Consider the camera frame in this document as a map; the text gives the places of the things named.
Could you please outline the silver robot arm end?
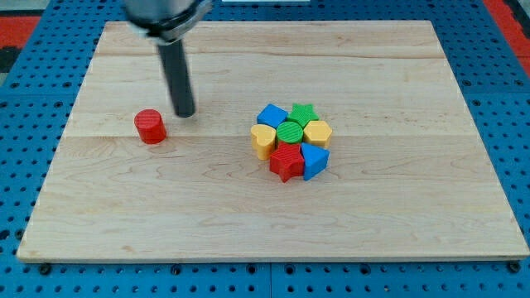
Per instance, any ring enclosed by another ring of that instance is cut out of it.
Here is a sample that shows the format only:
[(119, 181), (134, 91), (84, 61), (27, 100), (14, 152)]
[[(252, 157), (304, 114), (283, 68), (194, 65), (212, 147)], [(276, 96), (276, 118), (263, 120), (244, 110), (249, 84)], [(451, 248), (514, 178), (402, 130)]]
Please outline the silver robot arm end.
[(180, 41), (212, 7), (211, 0), (123, 0), (132, 26), (161, 46)]

